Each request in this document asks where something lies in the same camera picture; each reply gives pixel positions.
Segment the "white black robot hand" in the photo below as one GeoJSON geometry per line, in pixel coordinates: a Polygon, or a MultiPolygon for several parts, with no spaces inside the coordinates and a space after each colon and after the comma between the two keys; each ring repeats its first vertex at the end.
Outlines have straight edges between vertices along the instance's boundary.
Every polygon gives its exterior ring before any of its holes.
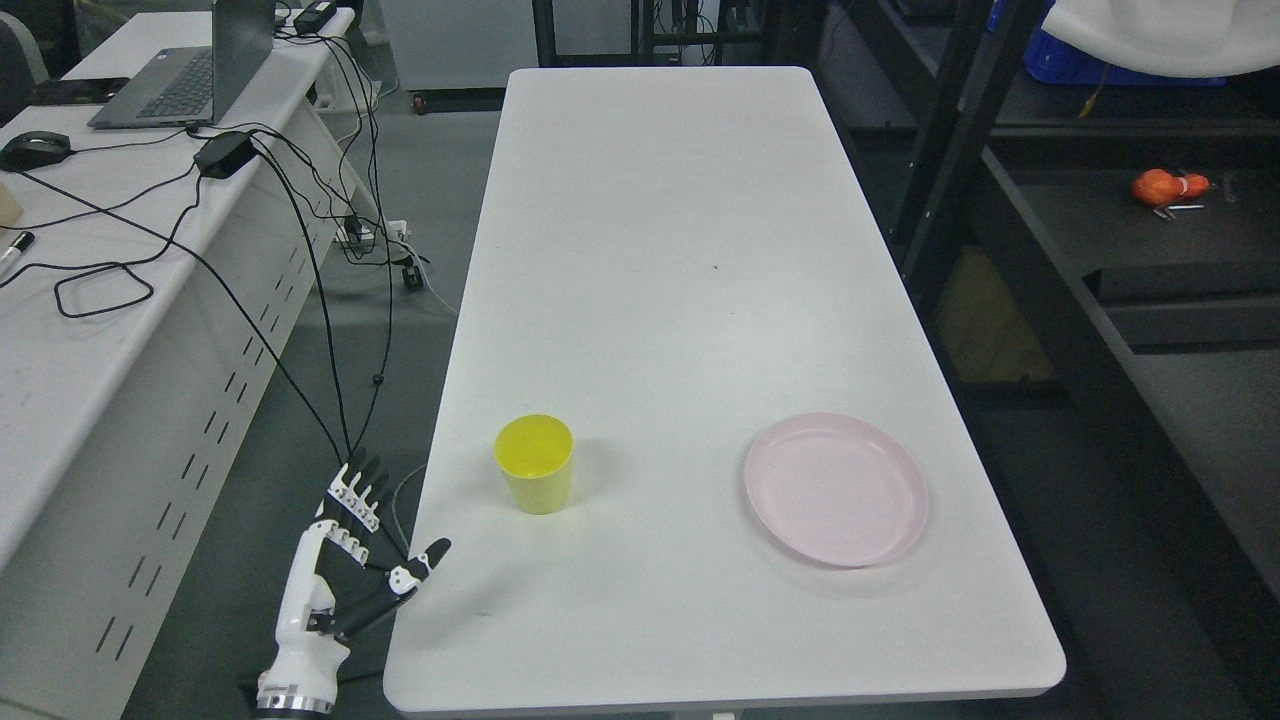
{"type": "Polygon", "coordinates": [[[253,717],[325,719],[338,697],[338,673],[349,642],[413,598],[449,552],[439,538],[422,552],[399,551],[365,597],[339,606],[320,564],[328,550],[369,569],[370,539],[383,529],[380,511],[396,492],[375,455],[357,448],[328,483],[312,521],[300,534],[282,594],[276,655],[256,683],[253,717]]]}

